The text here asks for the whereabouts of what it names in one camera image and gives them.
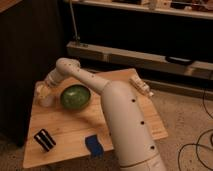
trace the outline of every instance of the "blue object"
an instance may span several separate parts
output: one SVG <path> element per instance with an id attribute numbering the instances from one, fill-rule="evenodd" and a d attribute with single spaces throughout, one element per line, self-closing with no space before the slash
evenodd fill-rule
<path id="1" fill-rule="evenodd" d="M 85 144 L 87 149 L 91 152 L 92 157 L 100 156 L 104 152 L 102 145 L 98 141 L 97 135 L 86 137 Z"/>

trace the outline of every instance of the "small white object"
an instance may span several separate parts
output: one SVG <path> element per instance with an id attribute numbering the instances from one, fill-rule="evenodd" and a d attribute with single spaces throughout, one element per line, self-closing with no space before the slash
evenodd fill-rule
<path id="1" fill-rule="evenodd" d="M 132 75 L 129 81 L 141 94 L 147 97 L 152 97 L 154 95 L 154 93 L 151 92 L 149 85 L 142 81 L 138 75 Z"/>
<path id="2" fill-rule="evenodd" d="M 55 101 L 55 96 L 52 94 L 52 90 L 45 84 L 41 84 L 36 88 L 37 99 L 39 104 L 43 107 L 50 107 Z"/>

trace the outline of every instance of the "black object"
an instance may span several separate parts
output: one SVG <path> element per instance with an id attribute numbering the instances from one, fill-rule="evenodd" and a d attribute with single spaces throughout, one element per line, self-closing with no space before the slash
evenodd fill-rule
<path id="1" fill-rule="evenodd" d="M 87 149 L 91 152 L 92 157 L 97 157 L 103 154 L 103 147 L 98 141 L 97 135 L 91 135 L 85 138 Z"/>
<path id="2" fill-rule="evenodd" d="M 178 58 L 173 58 L 173 57 L 168 57 L 168 56 L 165 57 L 165 60 L 167 62 L 184 65 L 184 66 L 191 65 L 193 62 L 195 62 L 194 60 L 181 59 L 181 58 L 178 59 Z"/>
<path id="3" fill-rule="evenodd" d="M 34 139 L 44 148 L 45 151 L 49 151 L 56 145 L 56 142 L 45 129 L 40 130 L 34 136 Z"/>
<path id="4" fill-rule="evenodd" d="M 66 56 L 57 3 L 23 0 L 0 13 L 0 132 L 18 146 L 26 142 L 36 81 Z"/>

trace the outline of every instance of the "cable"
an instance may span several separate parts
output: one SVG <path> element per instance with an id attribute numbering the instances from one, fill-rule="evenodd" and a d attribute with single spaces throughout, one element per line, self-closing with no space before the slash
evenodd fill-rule
<path id="1" fill-rule="evenodd" d="M 202 138 L 205 134 L 207 134 L 207 133 L 209 133 L 209 132 L 212 132 L 212 131 L 213 131 L 213 129 L 210 129 L 210 130 L 207 130 L 207 131 L 203 132 L 203 133 L 200 135 L 200 137 L 198 138 L 197 144 L 199 144 L 201 138 Z M 211 136 L 210 136 L 211 145 L 212 145 L 212 136 L 213 136 L 213 134 L 211 134 Z M 207 166 L 207 165 L 200 159 L 200 156 L 199 156 L 199 154 L 198 154 L 198 146 L 196 146 L 196 155 L 197 155 L 197 158 L 198 158 L 199 162 L 200 162 L 205 168 L 207 168 L 207 169 L 209 169 L 209 170 L 213 170 L 213 168 L 210 168 L 209 166 Z"/>
<path id="2" fill-rule="evenodd" d="M 211 71 L 210 74 L 209 74 L 209 80 L 211 80 L 212 75 L 213 75 L 213 71 Z M 205 112 L 213 119 L 213 114 L 211 114 L 211 113 L 209 112 L 209 110 L 208 110 L 207 107 L 206 107 L 206 103 L 205 103 L 206 90 L 207 90 L 207 87 L 205 87 L 205 88 L 204 88 L 204 91 L 203 91 L 203 97 L 202 97 L 203 107 L 204 107 L 204 109 L 205 109 Z M 203 132 L 203 133 L 199 136 L 199 138 L 198 138 L 198 140 L 197 140 L 196 143 L 188 143 L 188 144 L 183 145 L 183 146 L 180 148 L 180 150 L 179 150 L 179 152 L 178 152 L 178 169 L 179 169 L 180 171 L 181 171 L 181 166 L 180 166 L 180 155 L 181 155 L 181 152 L 183 151 L 183 149 L 184 149 L 185 147 L 187 147 L 187 146 L 195 146 L 195 147 L 196 147 L 195 153 L 196 153 L 196 156 L 197 156 L 198 161 L 203 165 L 203 167 L 205 167 L 205 168 L 207 168 L 207 169 L 213 171 L 213 168 L 207 166 L 207 165 L 204 163 L 204 161 L 201 160 L 201 158 L 200 158 L 200 156 L 199 156 L 199 153 L 198 153 L 198 147 L 202 147 L 202 148 L 208 149 L 208 150 L 210 150 L 210 151 L 213 152 L 213 148 L 210 148 L 210 147 L 208 147 L 208 146 L 206 146 L 206 145 L 199 144 L 201 138 L 202 138 L 205 134 L 207 134 L 207 133 L 209 133 L 209 132 L 213 132 L 213 129 L 209 129 L 209 130 Z M 210 135 L 209 140 L 210 140 L 211 146 L 213 147 L 213 133 Z"/>
<path id="3" fill-rule="evenodd" d="M 211 71 L 210 74 L 209 74 L 209 80 L 211 80 L 212 75 L 213 75 L 213 71 Z M 205 103 L 206 90 L 207 90 L 207 87 L 205 87 L 204 91 L 203 91 L 203 97 L 202 97 L 203 107 L 204 107 L 206 113 L 209 115 L 209 117 L 211 117 L 213 119 L 213 115 L 209 112 L 209 110 L 206 107 L 206 103 Z"/>
<path id="4" fill-rule="evenodd" d="M 209 133 L 209 132 L 213 132 L 213 129 L 209 129 L 209 130 L 203 132 L 203 133 L 199 136 L 199 138 L 198 138 L 198 140 L 197 140 L 196 143 L 188 143 L 188 144 L 183 145 L 183 146 L 180 148 L 180 150 L 179 150 L 179 152 L 178 152 L 178 169 L 179 169 L 180 171 L 181 171 L 181 165 L 180 165 L 180 156 L 181 156 L 181 152 L 182 152 L 183 149 L 184 149 L 185 147 L 187 147 L 187 146 L 195 146 L 195 147 L 196 147 L 196 151 L 195 151 L 195 152 L 196 152 L 196 157 L 197 157 L 198 161 L 199 161 L 205 168 L 207 168 L 207 169 L 209 169 L 209 170 L 213 170 L 213 168 L 207 166 L 207 165 L 201 160 L 201 158 L 200 158 L 200 156 L 199 156 L 199 153 L 198 153 L 198 147 L 202 147 L 202 148 L 205 148 L 205 149 L 210 150 L 210 151 L 213 152 L 213 148 L 210 148 L 210 147 L 208 147 L 208 146 L 206 146 L 206 145 L 203 145 L 203 144 L 199 144 L 201 138 L 202 138 L 205 134 L 207 134 L 207 133 Z M 212 145 L 212 147 L 213 147 L 213 133 L 212 133 L 211 136 L 210 136 L 210 142 L 211 142 L 211 145 Z"/>

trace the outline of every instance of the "black cabinet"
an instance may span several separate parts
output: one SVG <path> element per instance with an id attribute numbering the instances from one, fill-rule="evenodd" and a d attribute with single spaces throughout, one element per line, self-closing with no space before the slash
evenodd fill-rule
<path id="1" fill-rule="evenodd" d="M 34 84 L 65 55 L 57 0 L 23 0 L 0 14 L 0 131 L 22 145 Z"/>

